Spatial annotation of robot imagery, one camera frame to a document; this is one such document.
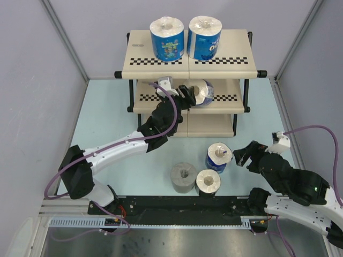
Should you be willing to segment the blue Tempo paper roll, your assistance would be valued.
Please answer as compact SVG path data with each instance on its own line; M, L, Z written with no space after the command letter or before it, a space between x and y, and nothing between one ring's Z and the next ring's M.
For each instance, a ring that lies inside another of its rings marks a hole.
M206 106L214 99L214 87L204 79L187 79L183 83L188 88L194 89L196 106Z

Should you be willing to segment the blue-wrapped roll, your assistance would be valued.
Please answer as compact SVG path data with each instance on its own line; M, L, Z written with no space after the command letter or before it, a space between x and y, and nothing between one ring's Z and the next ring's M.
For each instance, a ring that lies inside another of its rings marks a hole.
M150 24L152 48L157 59L173 62L184 54L184 25L174 17L161 17Z
M188 56L199 61L212 59L218 50L221 21L209 16L197 16L191 19L188 29Z
M223 173L233 159L233 152L222 142L214 143L207 149L205 164L208 169Z

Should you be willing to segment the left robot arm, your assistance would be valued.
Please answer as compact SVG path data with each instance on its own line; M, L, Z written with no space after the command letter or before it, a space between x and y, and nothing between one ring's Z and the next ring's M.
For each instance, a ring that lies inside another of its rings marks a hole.
M161 147L177 132L183 121L182 110L195 105L194 88L181 85L175 95L161 97L148 120L123 139L85 150L78 145L70 147L58 170L67 195L73 200L87 198L96 202L107 214L117 211L115 191L95 180L94 176L116 161Z

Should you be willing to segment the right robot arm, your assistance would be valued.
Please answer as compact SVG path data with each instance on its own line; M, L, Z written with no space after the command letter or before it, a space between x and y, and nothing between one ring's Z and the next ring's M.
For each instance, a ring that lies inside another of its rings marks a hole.
M284 138L271 146L252 141L233 151L238 166L251 160L247 169L262 175L275 192L254 187L248 197L248 211L254 215L264 211L306 225L342 248L342 209L333 188L315 172L293 168L281 156L289 148L290 141Z

